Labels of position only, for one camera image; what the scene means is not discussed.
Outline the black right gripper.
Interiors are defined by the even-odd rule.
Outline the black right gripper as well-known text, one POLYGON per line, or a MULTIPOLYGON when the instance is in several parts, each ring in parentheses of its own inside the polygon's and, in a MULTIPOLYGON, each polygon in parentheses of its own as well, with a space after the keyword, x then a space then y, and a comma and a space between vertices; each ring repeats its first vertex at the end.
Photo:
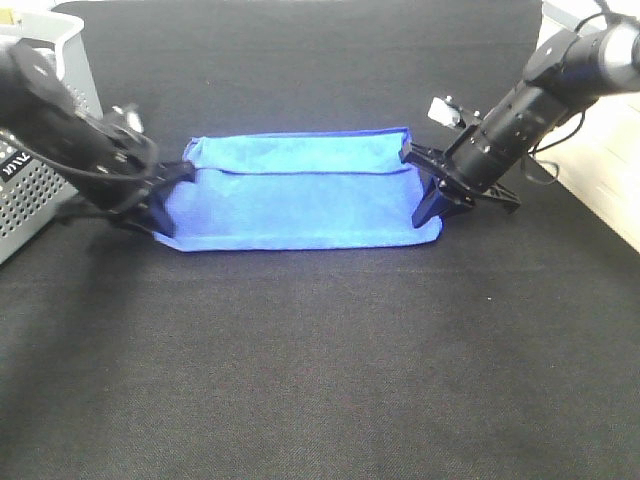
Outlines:
POLYGON ((508 211, 520 205, 515 194, 498 185, 521 157, 521 126, 513 117, 487 117, 463 129, 443 152, 405 142, 399 157, 402 163, 440 170, 423 183, 423 197, 411 216, 414 228, 433 217, 446 219, 466 213, 478 200, 494 201, 508 211))

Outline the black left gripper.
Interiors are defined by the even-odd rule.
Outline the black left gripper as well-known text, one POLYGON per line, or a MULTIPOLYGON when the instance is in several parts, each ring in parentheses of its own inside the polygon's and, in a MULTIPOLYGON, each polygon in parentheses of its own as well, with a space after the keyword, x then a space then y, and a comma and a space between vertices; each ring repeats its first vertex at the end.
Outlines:
POLYGON ((112 112, 74 120, 74 187, 82 197, 77 214, 173 237, 175 223, 164 204, 168 183, 194 183, 195 166, 159 162, 153 140, 113 120, 112 112))

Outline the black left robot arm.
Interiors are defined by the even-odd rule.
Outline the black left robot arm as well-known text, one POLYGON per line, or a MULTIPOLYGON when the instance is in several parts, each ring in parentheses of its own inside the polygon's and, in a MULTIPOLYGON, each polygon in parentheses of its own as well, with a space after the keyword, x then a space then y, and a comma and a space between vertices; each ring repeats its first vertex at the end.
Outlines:
POLYGON ((82 110, 52 65, 20 41, 1 45, 1 126, 14 147, 50 166, 77 191, 56 216, 104 219, 114 226, 172 237, 165 202, 196 168, 163 162, 157 144, 140 132, 137 108, 102 118, 82 110))

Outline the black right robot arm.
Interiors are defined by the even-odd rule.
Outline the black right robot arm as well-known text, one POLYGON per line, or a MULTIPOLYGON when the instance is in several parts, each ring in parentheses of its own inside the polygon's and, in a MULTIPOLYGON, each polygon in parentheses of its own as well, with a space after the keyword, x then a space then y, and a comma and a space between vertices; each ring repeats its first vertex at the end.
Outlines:
POLYGON ((551 36, 530 57, 521 80, 486 115, 450 99, 433 99, 429 118, 460 134, 444 150, 404 140, 401 161, 429 175, 413 226, 465 213, 479 200, 515 211, 518 196, 499 181, 516 162, 598 99, 638 89, 639 22, 621 15, 595 33, 562 30, 551 36))

